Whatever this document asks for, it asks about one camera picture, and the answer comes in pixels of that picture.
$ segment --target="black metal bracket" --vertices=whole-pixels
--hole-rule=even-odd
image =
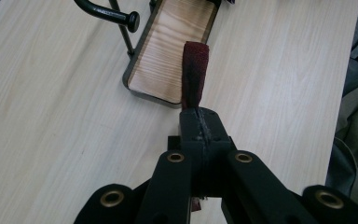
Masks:
[[[132,55],[134,53],[129,34],[127,33],[125,27],[127,27],[127,29],[132,33],[138,30],[140,21],[138,12],[133,11],[130,14],[120,12],[117,0],[109,0],[112,9],[95,5],[89,0],[75,0],[75,2],[81,9],[89,13],[91,16],[117,23],[119,25],[118,27],[120,28],[120,32],[123,35],[124,42],[126,43],[128,54]]]
[[[222,198],[227,223],[358,223],[358,205],[334,189],[308,187],[302,197],[287,189],[255,154],[236,149],[214,111],[183,111],[180,131],[149,180],[98,189],[75,223],[189,223],[192,197]]]

